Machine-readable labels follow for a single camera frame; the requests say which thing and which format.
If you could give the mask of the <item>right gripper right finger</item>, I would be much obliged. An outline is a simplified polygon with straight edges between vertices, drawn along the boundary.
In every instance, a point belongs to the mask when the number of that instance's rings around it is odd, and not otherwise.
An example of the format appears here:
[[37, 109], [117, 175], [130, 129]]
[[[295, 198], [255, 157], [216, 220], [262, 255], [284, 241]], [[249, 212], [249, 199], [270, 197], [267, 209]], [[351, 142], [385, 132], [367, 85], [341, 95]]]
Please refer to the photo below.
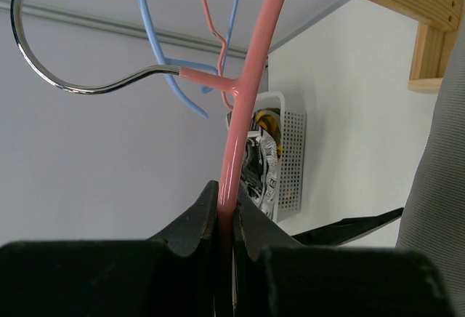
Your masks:
[[306, 246], [238, 194], [233, 220], [237, 316], [456, 316], [418, 252]]

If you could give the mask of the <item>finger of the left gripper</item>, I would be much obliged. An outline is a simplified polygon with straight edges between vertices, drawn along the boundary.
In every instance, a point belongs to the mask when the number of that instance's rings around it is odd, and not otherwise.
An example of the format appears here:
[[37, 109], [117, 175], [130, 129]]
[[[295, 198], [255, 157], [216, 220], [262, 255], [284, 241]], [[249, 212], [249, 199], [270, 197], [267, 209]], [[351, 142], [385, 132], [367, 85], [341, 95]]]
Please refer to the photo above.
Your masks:
[[339, 246], [363, 238], [400, 219], [403, 207], [369, 217], [350, 217], [308, 230], [292, 238], [305, 246]]

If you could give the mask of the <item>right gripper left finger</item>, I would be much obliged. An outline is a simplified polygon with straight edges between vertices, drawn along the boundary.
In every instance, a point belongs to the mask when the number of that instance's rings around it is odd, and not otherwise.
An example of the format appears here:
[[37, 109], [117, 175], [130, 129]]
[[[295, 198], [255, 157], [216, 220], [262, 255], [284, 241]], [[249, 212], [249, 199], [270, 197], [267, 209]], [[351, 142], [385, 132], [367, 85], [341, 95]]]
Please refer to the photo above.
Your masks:
[[1, 248], [3, 316], [212, 316], [218, 184], [142, 240], [13, 241]]

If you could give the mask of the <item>grey trousers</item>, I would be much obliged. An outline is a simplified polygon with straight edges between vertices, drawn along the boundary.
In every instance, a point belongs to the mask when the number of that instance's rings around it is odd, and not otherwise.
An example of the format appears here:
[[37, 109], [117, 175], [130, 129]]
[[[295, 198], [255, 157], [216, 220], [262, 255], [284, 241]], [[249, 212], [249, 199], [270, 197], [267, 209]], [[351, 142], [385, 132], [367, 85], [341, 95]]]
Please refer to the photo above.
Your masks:
[[398, 246], [464, 261], [464, 56], [452, 56], [434, 107]]

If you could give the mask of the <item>pink trouser hanger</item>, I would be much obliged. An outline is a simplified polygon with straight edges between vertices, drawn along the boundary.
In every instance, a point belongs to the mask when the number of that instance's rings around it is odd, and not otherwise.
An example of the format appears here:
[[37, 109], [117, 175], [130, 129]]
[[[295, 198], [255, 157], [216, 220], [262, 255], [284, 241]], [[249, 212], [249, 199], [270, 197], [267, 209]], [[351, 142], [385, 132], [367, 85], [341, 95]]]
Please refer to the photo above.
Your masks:
[[219, 181], [217, 219], [219, 248], [215, 265], [214, 307], [217, 316], [233, 314], [233, 214], [238, 201], [240, 171], [248, 127], [253, 113], [267, 54], [285, 0], [264, 0], [256, 19], [243, 70], [238, 78], [229, 79], [183, 65], [152, 65], [113, 83], [85, 87], [56, 77], [40, 63], [25, 36], [23, 0], [11, 0], [10, 20], [17, 47], [29, 66], [49, 84], [80, 95], [101, 95], [133, 84], [156, 73], [180, 76], [197, 84], [231, 94], [234, 99]]

